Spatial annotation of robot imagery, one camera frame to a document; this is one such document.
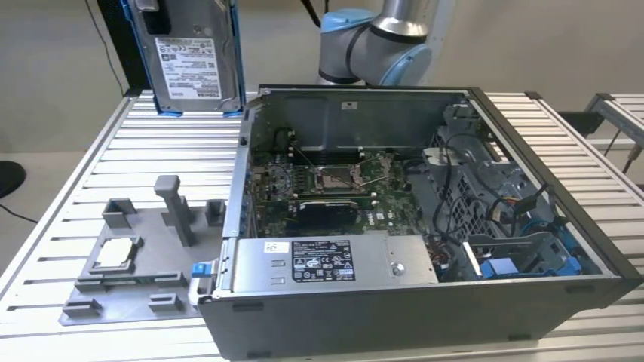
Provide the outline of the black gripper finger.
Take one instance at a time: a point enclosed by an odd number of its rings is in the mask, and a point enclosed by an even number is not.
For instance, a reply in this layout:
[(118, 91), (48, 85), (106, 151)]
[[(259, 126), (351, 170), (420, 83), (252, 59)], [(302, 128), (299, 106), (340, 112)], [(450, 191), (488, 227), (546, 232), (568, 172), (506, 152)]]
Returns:
[(168, 35), (171, 33), (171, 19), (166, 11), (143, 11), (142, 17), (147, 32), (151, 35)]

